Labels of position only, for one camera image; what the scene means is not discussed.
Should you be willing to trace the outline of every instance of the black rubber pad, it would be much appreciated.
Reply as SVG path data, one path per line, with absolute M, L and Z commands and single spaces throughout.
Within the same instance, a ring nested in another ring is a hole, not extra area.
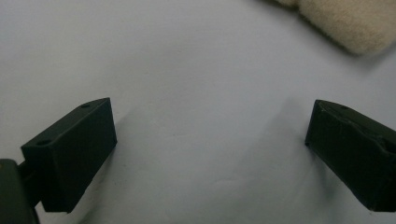
M 21 147 L 47 212 L 70 213 L 117 144 L 109 98 L 81 105 Z
M 305 143 L 372 211 L 396 210 L 396 132 L 344 105 L 317 100 Z

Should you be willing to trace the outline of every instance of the white surface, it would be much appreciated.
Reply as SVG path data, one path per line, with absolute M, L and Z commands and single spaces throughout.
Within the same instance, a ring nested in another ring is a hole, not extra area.
M 396 50 L 259 0 L 2 1 L 0 157 L 111 97 L 119 144 L 64 223 L 394 223 L 304 146 L 315 99 L 396 129 Z

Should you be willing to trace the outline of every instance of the plush toy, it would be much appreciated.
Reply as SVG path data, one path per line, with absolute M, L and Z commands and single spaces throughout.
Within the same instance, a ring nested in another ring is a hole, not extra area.
M 300 12 L 355 54 L 378 53 L 396 41 L 396 0 L 276 0 Z

